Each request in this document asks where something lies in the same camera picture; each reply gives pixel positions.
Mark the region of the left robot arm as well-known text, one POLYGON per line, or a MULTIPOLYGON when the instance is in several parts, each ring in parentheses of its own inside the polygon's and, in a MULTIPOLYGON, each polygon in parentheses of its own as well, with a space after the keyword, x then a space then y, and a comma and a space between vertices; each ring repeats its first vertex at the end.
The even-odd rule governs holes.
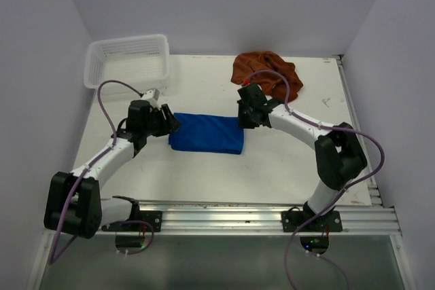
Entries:
POLYGON ((104 200, 101 189, 146 146, 148 137, 166 136, 180 127, 168 105, 156 107, 146 100, 132 101, 127 117, 97 155, 69 173, 57 172, 52 177, 45 228, 86 239, 113 223, 128 231, 137 229, 141 223, 138 201, 126 196, 104 200))

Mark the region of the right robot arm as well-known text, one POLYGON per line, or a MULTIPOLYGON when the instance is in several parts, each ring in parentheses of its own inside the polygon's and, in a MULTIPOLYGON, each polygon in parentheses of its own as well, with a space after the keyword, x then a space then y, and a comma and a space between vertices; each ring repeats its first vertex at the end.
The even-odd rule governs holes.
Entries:
POLYGON ((256 84, 238 89, 238 125, 243 129, 265 126, 302 141, 315 152, 319 183, 300 212, 289 212, 287 220, 309 230, 327 222, 327 206, 351 180, 367 167, 367 159, 353 127, 315 120, 275 98, 267 99, 256 84))

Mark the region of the blue towel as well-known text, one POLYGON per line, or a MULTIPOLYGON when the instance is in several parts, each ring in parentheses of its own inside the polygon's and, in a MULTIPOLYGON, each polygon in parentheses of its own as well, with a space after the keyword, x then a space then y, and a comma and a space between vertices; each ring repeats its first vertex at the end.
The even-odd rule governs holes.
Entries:
POLYGON ((181 122, 178 131, 169 135, 169 145, 176 151, 242 154, 244 129, 237 117, 175 113, 181 122))

